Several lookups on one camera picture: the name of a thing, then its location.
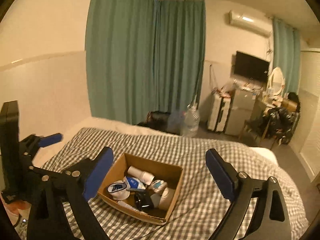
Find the large water bottle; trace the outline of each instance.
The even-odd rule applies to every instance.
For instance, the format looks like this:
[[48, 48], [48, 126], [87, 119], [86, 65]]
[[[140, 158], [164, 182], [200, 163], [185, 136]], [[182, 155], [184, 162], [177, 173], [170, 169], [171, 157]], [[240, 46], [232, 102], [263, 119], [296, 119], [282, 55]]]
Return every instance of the large water bottle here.
[[197, 109], [197, 103], [193, 102], [192, 105], [188, 105], [188, 110], [184, 117], [182, 125], [182, 136], [194, 137], [197, 134], [200, 122], [200, 114]]

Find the bed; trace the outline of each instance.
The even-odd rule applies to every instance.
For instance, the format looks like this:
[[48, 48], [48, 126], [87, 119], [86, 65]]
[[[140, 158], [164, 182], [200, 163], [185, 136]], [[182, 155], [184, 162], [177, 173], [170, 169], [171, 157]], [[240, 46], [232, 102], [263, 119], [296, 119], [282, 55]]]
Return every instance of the bed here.
[[[145, 127], [89, 117], [65, 132], [60, 145], [39, 152], [35, 164], [61, 172], [84, 157], [95, 158], [104, 146], [113, 149], [115, 160], [121, 153], [127, 152], [180, 165], [185, 171], [179, 198], [169, 222], [164, 226], [125, 215], [98, 196], [89, 200], [93, 213], [111, 239], [208, 239], [229, 207], [229, 201], [222, 197], [205, 165], [204, 155], [210, 148], [215, 148], [237, 171], [245, 171], [252, 178], [275, 176], [278, 179], [289, 212], [293, 240], [299, 239], [308, 227], [298, 189], [290, 176], [277, 165], [272, 152], [262, 150], [259, 154], [241, 143], [183, 138]], [[244, 236], [255, 202], [255, 199], [251, 200], [236, 239]], [[83, 239], [69, 204], [65, 203], [64, 208], [74, 235]], [[20, 232], [22, 239], [26, 235], [26, 226]]]

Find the gingham blanket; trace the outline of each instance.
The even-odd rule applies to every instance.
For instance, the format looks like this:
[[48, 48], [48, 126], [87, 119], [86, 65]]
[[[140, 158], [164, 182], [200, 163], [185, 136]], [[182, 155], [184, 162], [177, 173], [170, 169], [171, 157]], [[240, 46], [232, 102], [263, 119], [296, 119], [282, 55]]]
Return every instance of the gingham blanket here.
[[[142, 222], [104, 203], [98, 196], [89, 205], [111, 239], [205, 239], [207, 240], [226, 213], [230, 202], [224, 199], [207, 166], [205, 153], [215, 148], [221, 157], [237, 171], [251, 178], [275, 176], [281, 186], [288, 208], [292, 239], [299, 239], [308, 227], [298, 189], [290, 176], [277, 165], [258, 155], [249, 147], [235, 142], [213, 139], [169, 136], [134, 136], [96, 128], [82, 128], [43, 168], [61, 172], [79, 160], [94, 159], [104, 146], [114, 151], [115, 160], [126, 152], [146, 159], [183, 167], [181, 192], [169, 221], [164, 226]], [[253, 214], [252, 199], [235, 239], [244, 236]], [[76, 237], [82, 234], [68, 203], [64, 204], [68, 221]]]

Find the television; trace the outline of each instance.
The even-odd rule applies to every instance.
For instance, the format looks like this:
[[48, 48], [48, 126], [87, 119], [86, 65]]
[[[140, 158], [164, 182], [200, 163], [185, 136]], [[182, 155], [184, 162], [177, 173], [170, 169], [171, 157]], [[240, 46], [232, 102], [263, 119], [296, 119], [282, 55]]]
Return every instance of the television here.
[[269, 64], [269, 61], [237, 51], [234, 74], [267, 83]]

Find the curtain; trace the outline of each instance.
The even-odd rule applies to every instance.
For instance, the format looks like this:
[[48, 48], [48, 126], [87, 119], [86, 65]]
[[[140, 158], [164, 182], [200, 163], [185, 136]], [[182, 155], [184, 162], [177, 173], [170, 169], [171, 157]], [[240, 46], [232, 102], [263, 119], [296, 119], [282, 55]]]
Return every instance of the curtain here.
[[85, 38], [92, 116], [130, 124], [153, 102], [154, 0], [91, 0]]
[[285, 77], [284, 92], [297, 92], [300, 80], [300, 34], [284, 21], [273, 19], [274, 61]]
[[156, 108], [186, 110], [200, 98], [205, 4], [195, 0], [155, 1], [154, 91]]

